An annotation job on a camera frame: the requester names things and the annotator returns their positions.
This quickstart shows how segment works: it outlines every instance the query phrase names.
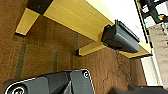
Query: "wooden table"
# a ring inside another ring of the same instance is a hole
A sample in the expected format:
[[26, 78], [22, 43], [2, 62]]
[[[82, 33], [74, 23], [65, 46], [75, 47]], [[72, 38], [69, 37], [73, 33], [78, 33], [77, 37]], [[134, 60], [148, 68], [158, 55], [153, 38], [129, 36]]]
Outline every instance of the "wooden table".
[[[29, 0], [27, 8], [16, 29], [16, 33], [26, 35], [39, 15], [56, 21], [95, 42], [80, 48], [79, 55], [84, 56], [106, 46], [101, 42], [106, 25], [114, 25], [114, 19], [100, 0]], [[128, 58], [143, 57], [151, 54], [148, 43], [140, 39], [138, 53], [119, 53]]]

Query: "table leg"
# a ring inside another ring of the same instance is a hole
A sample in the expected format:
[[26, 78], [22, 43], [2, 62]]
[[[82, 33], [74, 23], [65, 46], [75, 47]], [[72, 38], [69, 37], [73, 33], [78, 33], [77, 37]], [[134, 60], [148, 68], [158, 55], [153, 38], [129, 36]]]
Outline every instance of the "table leg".
[[15, 32], [26, 35], [39, 15], [39, 13], [26, 8]]

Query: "black electronic device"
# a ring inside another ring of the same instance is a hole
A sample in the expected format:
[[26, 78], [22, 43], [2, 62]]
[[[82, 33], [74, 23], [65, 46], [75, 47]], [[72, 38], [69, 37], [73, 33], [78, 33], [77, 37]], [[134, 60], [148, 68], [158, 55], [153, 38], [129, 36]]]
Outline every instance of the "black electronic device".
[[114, 50], [129, 53], [139, 52], [139, 38], [118, 20], [115, 20], [113, 26], [105, 26], [101, 41], [105, 46]]
[[11, 83], [3, 94], [95, 94], [88, 70], [68, 70]]

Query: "floor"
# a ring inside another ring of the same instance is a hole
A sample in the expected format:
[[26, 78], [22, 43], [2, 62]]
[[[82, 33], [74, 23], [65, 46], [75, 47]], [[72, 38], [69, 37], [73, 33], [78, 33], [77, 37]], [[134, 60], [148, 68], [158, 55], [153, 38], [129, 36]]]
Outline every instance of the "floor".
[[76, 56], [93, 41], [40, 16], [26, 36], [15, 29], [27, 0], [0, 0], [0, 87], [9, 79], [23, 80], [70, 69], [88, 69], [96, 94], [127, 83], [146, 85], [140, 59], [128, 59], [110, 48]]

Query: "black object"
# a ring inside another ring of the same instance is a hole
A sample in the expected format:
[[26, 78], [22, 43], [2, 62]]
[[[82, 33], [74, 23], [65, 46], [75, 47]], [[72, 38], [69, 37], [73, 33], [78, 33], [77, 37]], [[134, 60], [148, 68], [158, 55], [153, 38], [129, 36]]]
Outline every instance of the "black object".
[[121, 21], [115, 20], [115, 25], [104, 28], [101, 41], [114, 50], [137, 53], [139, 38]]
[[29, 0], [27, 8], [43, 15], [53, 0]]
[[88, 70], [68, 70], [10, 84], [4, 94], [95, 94]]

